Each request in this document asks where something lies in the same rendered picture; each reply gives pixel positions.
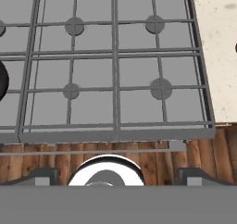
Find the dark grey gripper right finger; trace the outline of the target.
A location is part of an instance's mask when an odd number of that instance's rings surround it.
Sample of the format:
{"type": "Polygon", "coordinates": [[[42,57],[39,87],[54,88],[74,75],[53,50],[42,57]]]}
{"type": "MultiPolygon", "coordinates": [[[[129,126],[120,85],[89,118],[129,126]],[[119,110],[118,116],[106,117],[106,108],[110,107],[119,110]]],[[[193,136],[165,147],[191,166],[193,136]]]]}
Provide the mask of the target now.
{"type": "Polygon", "coordinates": [[[178,184],[182,186],[234,186],[233,182],[213,178],[200,168],[179,168],[178,184]]]}

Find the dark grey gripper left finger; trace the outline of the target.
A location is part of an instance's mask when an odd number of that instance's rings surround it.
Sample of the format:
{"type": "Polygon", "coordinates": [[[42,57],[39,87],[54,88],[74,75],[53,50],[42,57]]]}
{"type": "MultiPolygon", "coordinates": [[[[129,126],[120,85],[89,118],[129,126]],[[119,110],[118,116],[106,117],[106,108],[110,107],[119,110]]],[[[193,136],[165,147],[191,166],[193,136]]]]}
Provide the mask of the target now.
{"type": "Polygon", "coordinates": [[[36,168],[27,176],[2,183],[2,186],[54,186],[59,184],[60,171],[58,168],[36,168]]]}

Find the black pan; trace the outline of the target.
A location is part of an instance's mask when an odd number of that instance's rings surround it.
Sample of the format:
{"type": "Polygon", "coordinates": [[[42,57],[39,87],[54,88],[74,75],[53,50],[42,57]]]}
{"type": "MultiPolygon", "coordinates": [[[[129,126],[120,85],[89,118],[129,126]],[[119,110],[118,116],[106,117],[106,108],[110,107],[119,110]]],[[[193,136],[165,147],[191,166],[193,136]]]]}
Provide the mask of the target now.
{"type": "Polygon", "coordinates": [[[6,95],[9,86],[9,76],[5,65],[0,61],[0,101],[6,95]]]}

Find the grey gas hob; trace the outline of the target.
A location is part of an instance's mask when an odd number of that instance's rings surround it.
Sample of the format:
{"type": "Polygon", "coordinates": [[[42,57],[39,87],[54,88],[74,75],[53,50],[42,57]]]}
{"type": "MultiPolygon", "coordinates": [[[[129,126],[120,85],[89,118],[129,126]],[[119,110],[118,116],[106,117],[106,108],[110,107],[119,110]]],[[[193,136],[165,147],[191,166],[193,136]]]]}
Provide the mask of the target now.
{"type": "Polygon", "coordinates": [[[194,0],[0,0],[0,143],[211,138],[194,0]]]}

